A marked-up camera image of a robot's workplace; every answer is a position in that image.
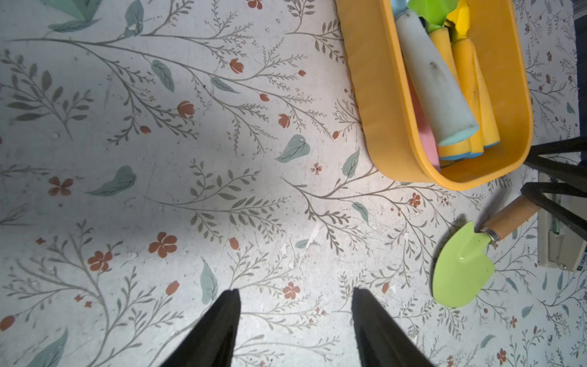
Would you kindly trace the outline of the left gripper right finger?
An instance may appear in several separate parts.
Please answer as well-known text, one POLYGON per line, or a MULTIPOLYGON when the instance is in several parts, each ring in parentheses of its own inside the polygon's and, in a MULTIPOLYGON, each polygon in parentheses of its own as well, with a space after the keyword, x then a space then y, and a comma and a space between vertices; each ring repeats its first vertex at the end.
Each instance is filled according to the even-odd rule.
POLYGON ((431 366, 374 295, 353 289, 353 324, 362 366, 431 366))

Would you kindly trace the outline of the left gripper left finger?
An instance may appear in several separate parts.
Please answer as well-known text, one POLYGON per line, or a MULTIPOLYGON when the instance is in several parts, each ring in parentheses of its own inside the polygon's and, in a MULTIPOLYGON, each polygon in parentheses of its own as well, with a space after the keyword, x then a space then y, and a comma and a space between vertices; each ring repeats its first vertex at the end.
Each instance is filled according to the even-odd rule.
POLYGON ((221 293, 163 367, 230 366, 241 316, 238 290, 221 293))

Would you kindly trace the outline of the light blue shovel mint handle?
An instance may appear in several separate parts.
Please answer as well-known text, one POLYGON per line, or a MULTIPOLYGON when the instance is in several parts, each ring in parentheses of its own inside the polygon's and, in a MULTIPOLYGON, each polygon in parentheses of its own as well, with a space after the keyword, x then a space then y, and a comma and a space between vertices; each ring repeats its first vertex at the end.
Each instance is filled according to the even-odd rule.
POLYGON ((478 122, 419 15, 407 1, 392 1, 391 7, 404 63, 437 145, 468 140, 478 122))

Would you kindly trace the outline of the light green shovel wooden handle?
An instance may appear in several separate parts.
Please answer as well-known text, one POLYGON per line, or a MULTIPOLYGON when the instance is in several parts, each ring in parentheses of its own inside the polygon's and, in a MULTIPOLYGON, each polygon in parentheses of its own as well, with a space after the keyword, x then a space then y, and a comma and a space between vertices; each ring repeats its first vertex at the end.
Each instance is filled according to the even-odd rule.
POLYGON ((459 229, 438 256, 432 276, 434 300, 452 308, 471 303, 495 273, 486 249, 512 234, 540 209, 521 195, 488 219, 480 231, 472 222, 459 229))

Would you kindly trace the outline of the purple shovel pink handle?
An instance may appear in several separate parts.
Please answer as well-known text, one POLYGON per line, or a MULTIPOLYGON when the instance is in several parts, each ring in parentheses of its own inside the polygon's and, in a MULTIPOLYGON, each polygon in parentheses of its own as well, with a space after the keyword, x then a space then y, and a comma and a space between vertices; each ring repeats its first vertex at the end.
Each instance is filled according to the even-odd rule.
POLYGON ((437 143, 410 78, 408 78, 408 85, 414 107, 414 114, 417 120, 420 142, 423 146, 428 161, 434 166, 434 168, 437 169, 437 171, 440 171, 441 167, 440 158, 437 151, 437 143))

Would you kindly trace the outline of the yellow plastic storage box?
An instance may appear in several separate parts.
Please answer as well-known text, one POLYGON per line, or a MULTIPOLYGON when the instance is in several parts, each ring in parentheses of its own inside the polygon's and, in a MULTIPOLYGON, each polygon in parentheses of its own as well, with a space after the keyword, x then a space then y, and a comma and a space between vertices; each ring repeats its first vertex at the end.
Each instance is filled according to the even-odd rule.
POLYGON ((339 1, 339 23, 368 154, 386 177, 467 191, 518 169, 533 141, 533 111, 513 3, 472 1, 469 36, 501 136, 482 156, 437 170, 428 160, 391 3, 339 1))

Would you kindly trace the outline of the green shovel yellow handle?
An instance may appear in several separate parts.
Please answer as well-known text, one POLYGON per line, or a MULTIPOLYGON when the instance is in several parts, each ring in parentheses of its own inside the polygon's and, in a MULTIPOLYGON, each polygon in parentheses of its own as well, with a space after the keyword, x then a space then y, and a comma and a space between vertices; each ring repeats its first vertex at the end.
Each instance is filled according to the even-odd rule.
MULTIPOLYGON (((450 14, 453 12, 456 12, 454 17, 457 17, 463 5, 464 1, 440 0, 412 0, 408 3, 408 8, 416 12, 420 18, 423 18, 426 32, 440 53, 440 56, 445 61, 457 84, 460 84, 460 82, 452 56, 452 46, 446 20, 450 18, 450 14)), ((469 140, 465 140, 456 145, 439 146, 438 154, 442 161, 463 160, 471 157, 472 145, 469 140)))

